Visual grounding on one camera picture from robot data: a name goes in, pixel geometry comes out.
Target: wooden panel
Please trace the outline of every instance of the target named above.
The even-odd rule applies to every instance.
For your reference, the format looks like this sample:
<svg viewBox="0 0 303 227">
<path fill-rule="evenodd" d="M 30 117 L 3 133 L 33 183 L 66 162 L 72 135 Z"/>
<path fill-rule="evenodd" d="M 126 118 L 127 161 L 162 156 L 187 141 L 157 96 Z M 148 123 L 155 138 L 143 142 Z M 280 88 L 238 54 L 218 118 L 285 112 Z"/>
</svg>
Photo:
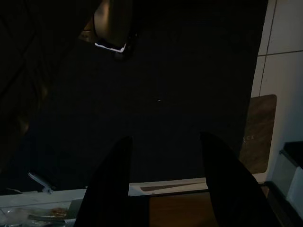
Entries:
<svg viewBox="0 0 303 227">
<path fill-rule="evenodd" d="M 150 227 L 217 227 L 209 193 L 150 199 Z"/>
<path fill-rule="evenodd" d="M 275 113 L 275 95 L 250 100 L 239 159 L 252 174 L 263 173 L 267 169 Z"/>
</svg>

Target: tile grout line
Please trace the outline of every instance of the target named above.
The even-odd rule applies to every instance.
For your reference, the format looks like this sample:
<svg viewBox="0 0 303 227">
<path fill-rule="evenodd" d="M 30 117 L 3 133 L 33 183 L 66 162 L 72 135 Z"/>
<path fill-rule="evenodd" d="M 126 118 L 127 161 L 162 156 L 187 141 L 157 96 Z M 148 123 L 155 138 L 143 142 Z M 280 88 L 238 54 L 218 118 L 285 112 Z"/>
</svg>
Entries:
<svg viewBox="0 0 303 227">
<path fill-rule="evenodd" d="M 271 31 L 272 31 L 273 25 L 274 25 L 274 19 L 275 19 L 275 14 L 276 14 L 276 5 L 277 5 L 277 2 L 278 2 L 278 0 L 276 0 L 276 2 L 275 2 L 274 14 L 273 14 L 273 18 L 271 20 L 271 26 L 270 26 L 268 44 L 267 44 L 267 49 L 266 49 L 266 55 L 265 55 L 264 65 L 263 65 L 263 71 L 262 71 L 262 78 L 261 78 L 261 85 L 260 85 L 260 90 L 259 90 L 259 96 L 261 95 L 261 89 L 262 89 L 262 82 L 263 82 L 263 76 L 264 76 L 264 71 L 265 71 L 266 58 L 267 58 L 267 53 L 268 53 L 268 49 L 269 49 L 269 43 L 270 43 L 270 38 L 271 38 Z"/>
<path fill-rule="evenodd" d="M 269 53 L 266 56 L 272 56 L 272 55 L 278 55 L 278 54 L 285 54 L 285 53 L 298 53 L 298 52 L 303 52 L 303 50 L 299 51 L 287 51 L 287 52 L 280 52 L 280 53 Z"/>
</svg>

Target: plastic bag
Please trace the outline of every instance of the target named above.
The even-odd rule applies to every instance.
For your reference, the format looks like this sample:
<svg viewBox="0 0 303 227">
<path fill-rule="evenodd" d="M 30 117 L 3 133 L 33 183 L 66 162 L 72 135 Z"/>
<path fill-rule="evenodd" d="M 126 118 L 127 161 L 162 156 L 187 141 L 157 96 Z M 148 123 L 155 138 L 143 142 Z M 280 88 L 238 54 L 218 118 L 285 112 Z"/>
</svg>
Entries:
<svg viewBox="0 0 303 227">
<path fill-rule="evenodd" d="M 43 227 L 51 224 L 64 225 L 67 210 L 55 208 L 51 210 L 32 208 L 12 208 L 0 217 L 0 226 L 5 227 Z"/>
</svg>

